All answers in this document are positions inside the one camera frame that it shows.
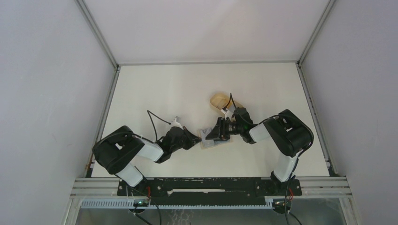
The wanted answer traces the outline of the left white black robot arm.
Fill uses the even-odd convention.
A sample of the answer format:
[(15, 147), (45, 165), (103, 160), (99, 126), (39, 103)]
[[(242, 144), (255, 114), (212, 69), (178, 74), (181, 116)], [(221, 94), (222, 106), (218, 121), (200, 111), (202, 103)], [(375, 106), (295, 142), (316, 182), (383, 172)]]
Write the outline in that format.
[(106, 171), (125, 181), (135, 195), (142, 195), (147, 188), (144, 175), (133, 165), (136, 156), (161, 164), (177, 150), (189, 150), (201, 142), (186, 127), (173, 126), (159, 141), (151, 142), (135, 134), (128, 126), (122, 126), (101, 139), (92, 148), (95, 160)]

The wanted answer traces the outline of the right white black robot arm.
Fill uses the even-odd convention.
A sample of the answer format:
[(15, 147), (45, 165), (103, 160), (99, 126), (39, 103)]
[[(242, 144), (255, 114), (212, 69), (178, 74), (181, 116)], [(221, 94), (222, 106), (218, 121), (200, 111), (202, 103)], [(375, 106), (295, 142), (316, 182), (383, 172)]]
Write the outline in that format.
[(284, 195), (290, 189), (289, 180), (294, 177), (299, 157), (314, 142), (312, 130), (288, 109), (254, 124), (246, 108), (238, 107), (233, 113), (219, 117), (205, 139), (226, 142), (231, 135), (239, 135), (249, 144), (272, 138), (280, 151), (276, 169), (271, 173), (271, 188), (277, 195)]

